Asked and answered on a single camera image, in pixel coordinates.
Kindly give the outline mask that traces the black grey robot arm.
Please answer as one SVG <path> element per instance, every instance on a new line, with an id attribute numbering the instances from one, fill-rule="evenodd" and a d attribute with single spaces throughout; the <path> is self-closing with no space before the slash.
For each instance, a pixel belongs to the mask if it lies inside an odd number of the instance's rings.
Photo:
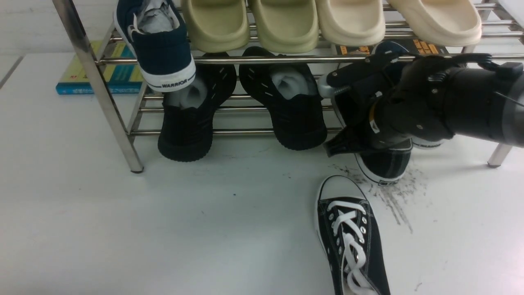
<path id="1" fill-rule="evenodd" d="M 343 122 L 324 144 L 329 157 L 407 150 L 469 136 L 523 146 L 523 64 L 498 65 L 485 53 L 373 54 L 323 75 L 320 95 L 342 99 Z"/>

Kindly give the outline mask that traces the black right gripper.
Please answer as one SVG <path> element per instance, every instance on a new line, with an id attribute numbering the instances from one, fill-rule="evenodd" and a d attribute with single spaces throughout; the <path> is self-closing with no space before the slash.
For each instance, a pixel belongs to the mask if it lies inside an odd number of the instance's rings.
<path id="1" fill-rule="evenodd" d="M 326 97 L 334 98 L 358 86 L 372 94 L 380 88 L 389 89 L 395 83 L 386 69 L 411 56 L 400 52 L 373 54 L 327 73 Z M 387 149 L 412 138 L 434 142 L 452 139 L 454 133 L 444 123 L 442 96 L 448 71 L 459 67 L 451 58 L 436 55 L 406 63 L 398 84 L 369 109 L 379 132 L 374 133 L 368 123 L 347 125 L 323 144 L 327 156 Z"/>

